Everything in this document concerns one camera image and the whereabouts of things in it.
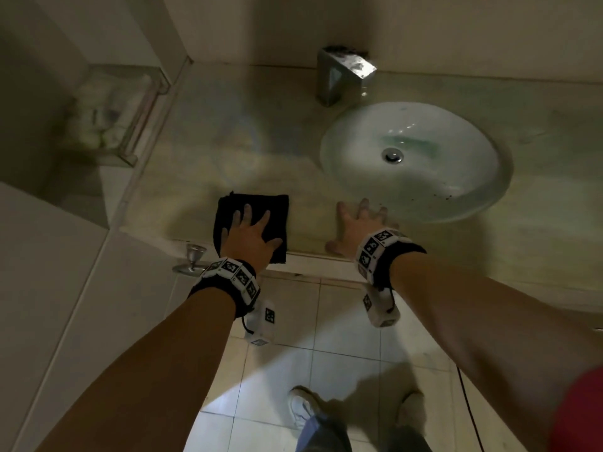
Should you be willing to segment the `left wristband with marker tags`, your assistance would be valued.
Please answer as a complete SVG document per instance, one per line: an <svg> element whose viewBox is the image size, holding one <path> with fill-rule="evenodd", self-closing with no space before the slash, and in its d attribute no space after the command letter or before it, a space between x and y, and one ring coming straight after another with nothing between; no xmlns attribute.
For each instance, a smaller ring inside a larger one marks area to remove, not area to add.
<svg viewBox="0 0 603 452"><path fill-rule="evenodd" d="M251 313L260 295L260 285L252 265L228 257L222 257L208 266L188 297L205 288L217 288L227 293L236 307L235 318L243 318Z"/></svg>

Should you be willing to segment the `person's grey trouser leg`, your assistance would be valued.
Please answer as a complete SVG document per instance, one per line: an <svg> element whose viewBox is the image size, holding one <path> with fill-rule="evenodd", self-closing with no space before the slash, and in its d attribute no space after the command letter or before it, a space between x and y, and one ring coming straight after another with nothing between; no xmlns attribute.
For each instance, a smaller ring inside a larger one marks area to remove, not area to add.
<svg viewBox="0 0 603 452"><path fill-rule="evenodd" d="M353 452L347 425L325 413L312 416L301 430L295 452Z"/></svg>
<svg viewBox="0 0 603 452"><path fill-rule="evenodd" d="M396 421L389 429L382 452L432 452L425 439L425 423Z"/></svg>

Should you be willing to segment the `person's right forearm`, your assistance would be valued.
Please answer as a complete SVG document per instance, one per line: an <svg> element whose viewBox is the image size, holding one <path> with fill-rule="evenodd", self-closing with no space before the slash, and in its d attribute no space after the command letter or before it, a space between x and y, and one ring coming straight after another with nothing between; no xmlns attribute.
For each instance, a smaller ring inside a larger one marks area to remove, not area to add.
<svg viewBox="0 0 603 452"><path fill-rule="evenodd" d="M572 384L603 366L603 336L502 283L422 253L389 276L446 351L529 452L547 452Z"/></svg>

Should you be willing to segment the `wristband with marker tags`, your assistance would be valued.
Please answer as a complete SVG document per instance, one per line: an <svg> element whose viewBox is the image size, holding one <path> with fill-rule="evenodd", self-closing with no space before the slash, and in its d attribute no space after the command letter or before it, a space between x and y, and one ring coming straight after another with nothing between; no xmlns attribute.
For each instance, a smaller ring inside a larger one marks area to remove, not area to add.
<svg viewBox="0 0 603 452"><path fill-rule="evenodd" d="M392 289L389 270L394 260L408 253L427 254L424 247L394 228L367 235L359 244L355 265L367 283L377 289Z"/></svg>
<svg viewBox="0 0 603 452"><path fill-rule="evenodd" d="M227 293L236 307L235 318L243 318L251 313L260 295L260 285L252 265L228 257L222 257L208 266L188 297L205 288L217 288Z"/></svg>

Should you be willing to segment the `white round sink basin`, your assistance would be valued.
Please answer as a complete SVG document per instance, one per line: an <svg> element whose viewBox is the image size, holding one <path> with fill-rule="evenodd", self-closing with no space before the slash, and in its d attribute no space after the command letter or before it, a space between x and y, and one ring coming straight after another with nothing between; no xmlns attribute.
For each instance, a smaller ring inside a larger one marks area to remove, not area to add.
<svg viewBox="0 0 603 452"><path fill-rule="evenodd" d="M381 152L400 149L388 164ZM355 199L403 220L440 223L479 213L506 193L508 149L464 118L419 102L381 102L343 112L321 140L321 167Z"/></svg>

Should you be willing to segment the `person's left hand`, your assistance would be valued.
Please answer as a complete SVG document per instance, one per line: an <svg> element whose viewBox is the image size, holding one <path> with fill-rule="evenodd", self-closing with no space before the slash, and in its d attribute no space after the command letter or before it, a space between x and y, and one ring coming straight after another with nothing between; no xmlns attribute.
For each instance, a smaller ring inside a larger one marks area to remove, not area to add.
<svg viewBox="0 0 603 452"><path fill-rule="evenodd" d="M265 247L266 241L262 237L269 222L270 211L266 211L254 225L244 229L241 229L242 215L243 212L234 212L230 229L222 229L219 255L244 260L259 274L267 268L273 256Z"/></svg>

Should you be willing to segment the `clear towel shelf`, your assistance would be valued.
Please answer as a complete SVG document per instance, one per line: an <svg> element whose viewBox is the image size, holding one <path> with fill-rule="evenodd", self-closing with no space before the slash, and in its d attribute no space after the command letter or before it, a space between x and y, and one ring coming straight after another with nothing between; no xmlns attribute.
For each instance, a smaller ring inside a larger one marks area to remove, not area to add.
<svg viewBox="0 0 603 452"><path fill-rule="evenodd" d="M67 111L73 103L75 92L94 70L103 70L112 75L124 77L147 74L152 77L154 83L147 92L147 96L140 106L139 113L135 116L134 122L131 128L128 130L125 140L119 149L96 149L91 151L83 151L66 148L62 144L62 138ZM171 86L165 78L162 70L158 67L149 66L93 65L89 68L88 74L82 83L74 91L69 104L65 108L64 118L57 125L54 135L54 144L57 151L62 156L80 163L94 164L99 166L134 167L138 162L138 156L135 154L136 145L140 139L140 136L142 135L142 131L147 124L148 118L153 111L155 101L159 95L165 94Z"/></svg>

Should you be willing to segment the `person's grey right trouser leg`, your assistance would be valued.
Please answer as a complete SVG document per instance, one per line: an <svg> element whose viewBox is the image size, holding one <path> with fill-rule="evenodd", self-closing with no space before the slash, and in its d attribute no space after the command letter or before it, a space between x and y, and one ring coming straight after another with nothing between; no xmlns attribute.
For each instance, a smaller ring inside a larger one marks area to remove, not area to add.
<svg viewBox="0 0 603 452"><path fill-rule="evenodd" d="M382 452L432 452L425 439L425 423L396 421L389 429Z"/></svg>

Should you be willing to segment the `person's red sleeve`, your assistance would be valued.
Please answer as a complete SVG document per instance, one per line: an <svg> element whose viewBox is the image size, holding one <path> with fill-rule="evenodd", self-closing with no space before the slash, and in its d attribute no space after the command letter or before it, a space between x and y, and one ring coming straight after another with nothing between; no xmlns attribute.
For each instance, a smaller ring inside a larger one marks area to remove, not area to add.
<svg viewBox="0 0 603 452"><path fill-rule="evenodd" d="M567 391L547 452L603 452L603 366L584 373Z"/></svg>

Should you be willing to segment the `square chrome faucet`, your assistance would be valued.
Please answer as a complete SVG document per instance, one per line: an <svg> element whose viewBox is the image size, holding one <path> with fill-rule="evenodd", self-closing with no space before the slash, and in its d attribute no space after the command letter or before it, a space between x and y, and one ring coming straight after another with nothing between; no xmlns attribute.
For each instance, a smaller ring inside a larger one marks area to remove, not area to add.
<svg viewBox="0 0 603 452"><path fill-rule="evenodd" d="M357 84L364 92L378 71L369 61L368 52L342 45L319 49L316 69L316 98L324 107L335 105L348 84Z"/></svg>

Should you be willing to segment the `person's white left shoe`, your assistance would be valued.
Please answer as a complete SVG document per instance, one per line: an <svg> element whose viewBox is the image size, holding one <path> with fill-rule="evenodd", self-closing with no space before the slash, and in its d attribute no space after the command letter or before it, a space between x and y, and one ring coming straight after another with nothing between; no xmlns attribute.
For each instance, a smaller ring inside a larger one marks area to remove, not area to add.
<svg viewBox="0 0 603 452"><path fill-rule="evenodd" d="M324 413L320 397L304 386L295 386L288 393L288 406L294 426L301 430L315 415Z"/></svg>

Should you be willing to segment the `person's left forearm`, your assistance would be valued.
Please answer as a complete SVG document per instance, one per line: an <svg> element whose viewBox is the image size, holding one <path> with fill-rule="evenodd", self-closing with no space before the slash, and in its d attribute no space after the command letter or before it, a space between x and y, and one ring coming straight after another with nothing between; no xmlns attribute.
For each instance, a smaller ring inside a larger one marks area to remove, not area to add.
<svg viewBox="0 0 603 452"><path fill-rule="evenodd" d="M109 365L35 452L182 452L235 313L222 290L193 294Z"/></svg>

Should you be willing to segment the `person's grey left trouser leg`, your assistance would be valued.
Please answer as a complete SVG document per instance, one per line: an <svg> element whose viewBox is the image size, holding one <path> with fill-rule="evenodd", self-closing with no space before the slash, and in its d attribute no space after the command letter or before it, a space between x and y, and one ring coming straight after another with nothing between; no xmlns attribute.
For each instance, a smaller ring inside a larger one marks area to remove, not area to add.
<svg viewBox="0 0 603 452"><path fill-rule="evenodd" d="M347 425L325 413L312 416L301 430L295 452L353 452Z"/></svg>

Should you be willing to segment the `person's white right shoe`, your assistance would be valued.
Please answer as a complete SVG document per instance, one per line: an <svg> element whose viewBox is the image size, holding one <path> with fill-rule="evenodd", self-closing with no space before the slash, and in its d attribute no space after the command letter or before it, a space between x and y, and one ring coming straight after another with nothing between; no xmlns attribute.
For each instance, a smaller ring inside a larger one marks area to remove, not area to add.
<svg viewBox="0 0 603 452"><path fill-rule="evenodd" d="M397 427L411 427L417 432L424 434L426 424L425 396L422 392L415 390L400 403L397 414Z"/></svg>

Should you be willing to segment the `metal funnel-shaped knob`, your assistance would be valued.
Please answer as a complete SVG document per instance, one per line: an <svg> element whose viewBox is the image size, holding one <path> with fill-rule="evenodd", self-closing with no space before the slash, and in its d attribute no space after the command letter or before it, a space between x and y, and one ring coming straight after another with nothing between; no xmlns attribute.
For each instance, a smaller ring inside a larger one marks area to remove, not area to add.
<svg viewBox="0 0 603 452"><path fill-rule="evenodd" d="M186 262L172 267L172 272L198 278L205 268L199 264L207 249L203 246L188 243L186 245Z"/></svg>

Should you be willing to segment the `black cleaning cloth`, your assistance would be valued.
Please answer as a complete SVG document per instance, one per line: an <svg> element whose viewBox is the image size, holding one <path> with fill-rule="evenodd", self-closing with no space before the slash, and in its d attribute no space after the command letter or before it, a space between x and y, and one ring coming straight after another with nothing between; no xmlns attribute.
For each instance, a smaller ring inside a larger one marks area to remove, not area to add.
<svg viewBox="0 0 603 452"><path fill-rule="evenodd" d="M290 198L288 195L246 195L231 192L218 200L215 214L213 243L217 253L221 251L222 229L230 229L233 213L244 212L244 206L252 207L252 225L257 223L266 211L270 212L269 221L263 230L262 238L269 242L273 239L282 239L282 244L275 250L270 259L270 264L284 265L287 255L287 232Z"/></svg>

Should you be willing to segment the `pile of white towels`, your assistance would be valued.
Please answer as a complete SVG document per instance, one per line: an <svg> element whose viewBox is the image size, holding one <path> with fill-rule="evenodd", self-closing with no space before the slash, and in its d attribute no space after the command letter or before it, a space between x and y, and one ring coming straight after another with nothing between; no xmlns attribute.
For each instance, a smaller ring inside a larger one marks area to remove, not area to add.
<svg viewBox="0 0 603 452"><path fill-rule="evenodd" d="M119 149L153 83L147 74L91 72L67 111L62 144L83 151Z"/></svg>

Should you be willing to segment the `person's right hand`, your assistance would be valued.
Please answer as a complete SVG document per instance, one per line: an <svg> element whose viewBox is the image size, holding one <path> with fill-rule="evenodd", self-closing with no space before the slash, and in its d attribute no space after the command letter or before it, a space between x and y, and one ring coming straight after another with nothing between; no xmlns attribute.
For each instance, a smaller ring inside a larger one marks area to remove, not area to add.
<svg viewBox="0 0 603 452"><path fill-rule="evenodd" d="M352 215L347 204L344 201L340 201L336 204L336 213L340 230L334 240L344 242L345 258L348 260L354 260L358 246L367 235L387 227L387 207L380 207L377 212L371 211L370 220L358 220L358 208L357 213Z"/></svg>

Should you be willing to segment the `right wristband with marker tags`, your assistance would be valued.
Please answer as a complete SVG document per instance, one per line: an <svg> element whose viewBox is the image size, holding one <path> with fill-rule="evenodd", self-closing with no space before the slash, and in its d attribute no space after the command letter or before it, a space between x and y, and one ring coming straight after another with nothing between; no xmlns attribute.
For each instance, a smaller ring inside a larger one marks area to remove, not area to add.
<svg viewBox="0 0 603 452"><path fill-rule="evenodd" d="M392 289L389 270L394 260L408 253L427 254L424 247L394 228L367 235L359 244L355 265L367 283L377 289Z"/></svg>

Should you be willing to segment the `person's white shoe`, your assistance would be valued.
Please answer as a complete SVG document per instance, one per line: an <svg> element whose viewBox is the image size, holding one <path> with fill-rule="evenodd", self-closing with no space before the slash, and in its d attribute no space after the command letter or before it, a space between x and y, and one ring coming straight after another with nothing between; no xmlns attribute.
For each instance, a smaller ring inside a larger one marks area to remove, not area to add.
<svg viewBox="0 0 603 452"><path fill-rule="evenodd" d="M411 427L417 432L424 434L426 424L425 396L422 392L415 390L400 403L397 414L397 427Z"/></svg>
<svg viewBox="0 0 603 452"><path fill-rule="evenodd" d="M315 415L324 413L320 397L304 386L295 386L288 393L288 406L294 426L301 430Z"/></svg>

